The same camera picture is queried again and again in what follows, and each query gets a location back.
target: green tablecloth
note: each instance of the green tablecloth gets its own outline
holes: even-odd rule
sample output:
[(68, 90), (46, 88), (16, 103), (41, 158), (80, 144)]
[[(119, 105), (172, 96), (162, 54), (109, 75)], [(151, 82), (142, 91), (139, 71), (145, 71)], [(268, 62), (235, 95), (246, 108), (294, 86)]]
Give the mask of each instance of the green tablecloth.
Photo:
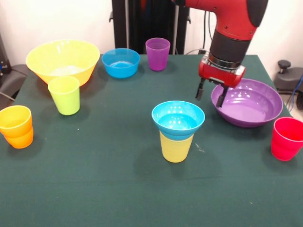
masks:
[[(222, 119), (211, 103), (213, 84), (196, 101), (200, 59), (170, 56), (157, 73), (142, 56), (125, 80), (110, 78), (99, 61), (81, 88), (80, 111), (68, 117), (30, 74), (16, 104), (32, 111), (34, 143), (14, 150), (0, 138), (1, 226), (303, 226), (302, 154), (285, 163), (271, 156), (273, 122), (243, 129)], [(273, 85), (257, 56), (244, 65), (246, 78)], [(162, 157), (151, 118), (168, 100), (192, 102), (206, 115), (179, 164)]]

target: yellow bowl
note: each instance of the yellow bowl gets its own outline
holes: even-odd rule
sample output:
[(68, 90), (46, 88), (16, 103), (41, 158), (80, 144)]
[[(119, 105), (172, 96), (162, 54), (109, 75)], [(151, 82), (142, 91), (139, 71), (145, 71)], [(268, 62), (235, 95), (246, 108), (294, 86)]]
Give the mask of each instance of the yellow bowl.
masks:
[(59, 76), (73, 76), (85, 84), (98, 60), (99, 49), (82, 40), (56, 40), (33, 49), (26, 59), (27, 67), (46, 84)]

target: orange cup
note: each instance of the orange cup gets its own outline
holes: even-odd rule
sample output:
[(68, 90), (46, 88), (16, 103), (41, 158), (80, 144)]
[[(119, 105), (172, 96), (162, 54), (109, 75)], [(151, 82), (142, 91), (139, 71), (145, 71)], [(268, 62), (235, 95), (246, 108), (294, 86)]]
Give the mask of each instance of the orange cup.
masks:
[(0, 132), (14, 148), (28, 147), (34, 139), (33, 117), (30, 109), (13, 105), (0, 111)]

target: purple cup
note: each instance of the purple cup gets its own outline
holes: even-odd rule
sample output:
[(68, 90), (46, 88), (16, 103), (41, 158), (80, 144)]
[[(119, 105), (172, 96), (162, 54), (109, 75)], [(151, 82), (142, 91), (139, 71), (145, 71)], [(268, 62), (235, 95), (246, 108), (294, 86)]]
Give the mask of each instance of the purple cup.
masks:
[(147, 40), (145, 45), (150, 69), (154, 71), (164, 70), (169, 58), (170, 42), (163, 38), (152, 38)]

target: purple bowl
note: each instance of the purple bowl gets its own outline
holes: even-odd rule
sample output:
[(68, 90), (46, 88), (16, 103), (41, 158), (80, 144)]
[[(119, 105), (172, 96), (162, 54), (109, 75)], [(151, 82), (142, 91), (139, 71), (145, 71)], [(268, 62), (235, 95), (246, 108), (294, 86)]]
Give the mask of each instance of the purple bowl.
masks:
[(253, 79), (242, 79), (236, 88), (230, 88), (222, 108), (217, 108), (222, 92), (220, 85), (213, 89), (213, 105), (225, 120), (243, 128), (264, 125), (283, 110), (283, 101), (277, 91)]

